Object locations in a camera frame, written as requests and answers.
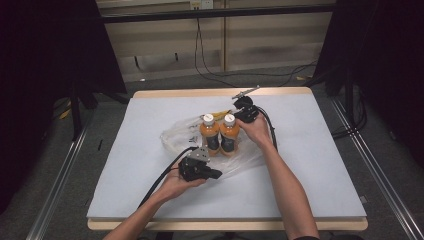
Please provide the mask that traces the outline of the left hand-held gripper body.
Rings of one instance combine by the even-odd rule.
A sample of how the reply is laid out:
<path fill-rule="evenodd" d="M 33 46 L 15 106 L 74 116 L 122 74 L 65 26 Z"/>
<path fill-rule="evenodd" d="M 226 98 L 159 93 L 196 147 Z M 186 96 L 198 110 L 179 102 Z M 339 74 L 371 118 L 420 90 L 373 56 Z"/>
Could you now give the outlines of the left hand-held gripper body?
<path fill-rule="evenodd" d="M 180 161 L 179 173 L 186 181 L 211 178 L 213 170 L 207 166 L 209 161 L 208 149 L 206 147 L 197 148 Z"/>

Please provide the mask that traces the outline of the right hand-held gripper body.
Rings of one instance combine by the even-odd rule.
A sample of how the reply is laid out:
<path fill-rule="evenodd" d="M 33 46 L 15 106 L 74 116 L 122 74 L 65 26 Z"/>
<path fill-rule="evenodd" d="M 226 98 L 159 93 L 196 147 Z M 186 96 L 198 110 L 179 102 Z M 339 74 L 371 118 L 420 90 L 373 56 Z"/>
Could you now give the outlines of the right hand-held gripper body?
<path fill-rule="evenodd" d="M 248 96 L 249 93 L 259 89 L 259 86 L 241 91 L 234 96 L 235 102 L 233 105 L 237 109 L 234 116 L 244 123 L 253 122 L 259 114 L 259 109 L 253 104 L 253 100 Z"/>

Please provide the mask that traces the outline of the orange juice bottle white cap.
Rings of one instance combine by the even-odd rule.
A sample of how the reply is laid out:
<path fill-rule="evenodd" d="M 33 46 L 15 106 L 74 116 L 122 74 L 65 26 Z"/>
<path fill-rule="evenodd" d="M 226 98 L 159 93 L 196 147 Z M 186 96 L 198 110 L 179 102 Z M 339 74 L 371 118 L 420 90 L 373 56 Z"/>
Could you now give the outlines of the orange juice bottle white cap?
<path fill-rule="evenodd" d="M 219 124 L 212 114 L 205 114 L 199 127 L 202 136 L 202 145 L 207 148 L 210 156 L 215 156 L 220 149 Z"/>
<path fill-rule="evenodd" d="M 239 131 L 235 116 L 227 114 L 220 125 L 221 153 L 225 156 L 233 156 L 237 152 Z"/>

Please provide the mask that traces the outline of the clear plastic bag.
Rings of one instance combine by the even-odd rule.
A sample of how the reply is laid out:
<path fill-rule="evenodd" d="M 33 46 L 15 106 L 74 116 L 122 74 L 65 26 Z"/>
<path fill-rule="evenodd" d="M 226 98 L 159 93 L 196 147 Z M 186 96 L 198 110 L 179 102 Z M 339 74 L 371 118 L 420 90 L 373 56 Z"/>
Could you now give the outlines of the clear plastic bag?
<path fill-rule="evenodd" d="M 201 147 L 202 123 L 202 115 L 177 121 L 160 135 L 164 148 L 170 153 L 179 154 L 188 147 Z M 238 150 L 234 155 L 225 156 L 221 152 L 215 156 L 210 155 L 208 166 L 221 171 L 223 178 L 264 164 L 261 150 L 249 139 L 244 130 L 240 130 L 237 141 Z"/>

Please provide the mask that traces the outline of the person's right hand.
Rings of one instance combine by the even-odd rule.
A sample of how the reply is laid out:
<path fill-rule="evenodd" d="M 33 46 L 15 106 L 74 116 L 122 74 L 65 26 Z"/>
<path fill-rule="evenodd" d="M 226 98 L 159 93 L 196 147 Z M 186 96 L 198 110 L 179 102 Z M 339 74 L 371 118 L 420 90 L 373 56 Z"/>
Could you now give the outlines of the person's right hand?
<path fill-rule="evenodd" d="M 260 149 L 273 146 L 268 124 L 262 114 L 259 114 L 251 123 L 245 123 L 240 119 L 237 119 L 236 122 Z"/>

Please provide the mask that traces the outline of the person's left hand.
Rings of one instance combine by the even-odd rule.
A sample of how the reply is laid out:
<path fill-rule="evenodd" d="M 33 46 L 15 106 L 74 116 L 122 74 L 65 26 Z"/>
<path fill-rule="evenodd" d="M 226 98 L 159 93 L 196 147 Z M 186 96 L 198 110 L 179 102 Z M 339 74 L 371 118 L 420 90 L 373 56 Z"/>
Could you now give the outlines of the person's left hand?
<path fill-rule="evenodd" d="M 153 194 L 160 202 L 164 203 L 174 199 L 186 190 L 193 187 L 198 187 L 206 182 L 205 179 L 197 179 L 194 181 L 186 181 L 179 173 L 177 164 L 171 167 L 171 170 L 166 175 L 160 188 Z"/>

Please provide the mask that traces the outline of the yellow banana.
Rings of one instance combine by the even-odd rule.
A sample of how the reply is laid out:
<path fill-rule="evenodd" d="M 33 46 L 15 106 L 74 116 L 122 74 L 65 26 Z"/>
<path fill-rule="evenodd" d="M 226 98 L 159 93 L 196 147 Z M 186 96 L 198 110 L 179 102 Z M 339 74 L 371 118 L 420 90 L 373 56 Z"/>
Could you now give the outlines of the yellow banana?
<path fill-rule="evenodd" d="M 227 114 L 231 114 L 231 113 L 232 113 L 231 110 L 225 110 L 225 111 L 220 111 L 220 112 L 214 112 L 212 114 L 212 116 L 213 116 L 215 121 L 220 121 L 220 120 L 224 119 Z"/>

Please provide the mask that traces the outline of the black metal stand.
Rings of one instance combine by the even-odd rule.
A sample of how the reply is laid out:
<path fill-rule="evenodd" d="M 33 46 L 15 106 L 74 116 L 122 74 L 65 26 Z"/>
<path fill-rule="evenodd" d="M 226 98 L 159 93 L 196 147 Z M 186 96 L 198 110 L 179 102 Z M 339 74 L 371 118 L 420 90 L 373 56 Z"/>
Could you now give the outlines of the black metal stand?
<path fill-rule="evenodd" d="M 354 125 L 354 113 L 353 113 L 353 80 L 351 78 L 350 69 L 346 70 L 345 80 L 345 110 L 346 115 L 351 125 Z"/>
<path fill-rule="evenodd" d="M 72 121 L 73 121 L 72 140 L 76 141 L 82 132 L 83 126 L 81 122 L 77 86 L 75 83 L 72 83 L 70 88 L 70 103 L 71 103 L 71 113 L 72 113 Z"/>

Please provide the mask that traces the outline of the black horizontal bar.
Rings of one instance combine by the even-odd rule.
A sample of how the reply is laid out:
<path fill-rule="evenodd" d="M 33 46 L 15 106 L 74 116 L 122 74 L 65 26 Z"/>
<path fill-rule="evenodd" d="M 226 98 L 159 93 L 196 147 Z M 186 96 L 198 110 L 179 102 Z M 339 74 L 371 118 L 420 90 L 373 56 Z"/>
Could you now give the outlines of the black horizontal bar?
<path fill-rule="evenodd" d="M 221 17 L 323 13 L 323 12 L 332 12 L 335 9 L 336 9 L 336 4 L 313 4 L 313 5 L 293 5 L 293 6 L 255 7 L 255 8 L 186 10 L 186 11 L 171 11 L 171 12 L 156 12 L 156 13 L 109 14 L 109 15 L 101 15 L 99 19 L 103 23 L 110 24 L 110 23 L 167 21 L 167 20 L 185 20 L 185 19 L 202 19 L 202 18 L 221 18 Z"/>

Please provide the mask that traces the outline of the dark curtain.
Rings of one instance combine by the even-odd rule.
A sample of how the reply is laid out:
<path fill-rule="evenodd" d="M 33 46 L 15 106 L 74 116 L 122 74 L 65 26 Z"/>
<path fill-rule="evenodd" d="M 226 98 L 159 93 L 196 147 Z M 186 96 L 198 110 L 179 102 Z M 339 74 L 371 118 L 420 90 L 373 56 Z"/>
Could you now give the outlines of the dark curtain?
<path fill-rule="evenodd" d="M 0 214 L 38 158 L 54 104 L 124 93 L 96 0 L 0 0 Z"/>
<path fill-rule="evenodd" d="M 424 0 L 336 0 L 314 75 L 350 78 L 424 168 Z"/>

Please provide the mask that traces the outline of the wall power outlet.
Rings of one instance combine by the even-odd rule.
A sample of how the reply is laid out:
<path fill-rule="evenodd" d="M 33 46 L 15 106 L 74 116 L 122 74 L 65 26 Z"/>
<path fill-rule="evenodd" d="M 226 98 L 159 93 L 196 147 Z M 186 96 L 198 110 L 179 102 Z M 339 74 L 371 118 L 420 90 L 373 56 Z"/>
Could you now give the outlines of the wall power outlet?
<path fill-rule="evenodd" d="M 214 8 L 213 0 L 190 0 L 191 10 L 208 10 Z"/>

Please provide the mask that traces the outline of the metal floor rail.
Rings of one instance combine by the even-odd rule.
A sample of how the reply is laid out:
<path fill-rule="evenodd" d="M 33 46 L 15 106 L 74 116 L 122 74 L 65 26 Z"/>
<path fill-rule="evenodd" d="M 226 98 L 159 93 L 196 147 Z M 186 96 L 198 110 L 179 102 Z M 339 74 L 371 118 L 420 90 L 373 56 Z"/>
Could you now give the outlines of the metal floor rail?
<path fill-rule="evenodd" d="M 30 231 L 26 237 L 26 240 L 43 240 L 45 233 L 48 229 L 50 221 L 54 215 L 54 212 L 58 206 L 61 195 L 64 191 L 65 185 L 68 181 L 70 173 L 74 163 L 76 162 L 80 149 L 85 141 L 87 135 L 87 129 L 92 123 L 92 119 L 95 112 L 90 111 L 87 114 L 86 119 L 83 121 L 82 128 L 72 141 L 71 146 L 67 152 L 67 155 L 62 163 L 62 166 L 58 172 L 58 175 L 54 181 L 49 194 L 44 201 L 44 204 L 37 214 L 37 217 L 30 228 Z"/>
<path fill-rule="evenodd" d="M 360 132 L 349 122 L 347 112 L 342 103 L 336 98 L 332 98 L 331 102 L 344 128 L 350 131 L 349 137 L 353 141 L 408 239 L 424 240 L 424 232 L 420 229 L 412 213 L 394 189 Z"/>

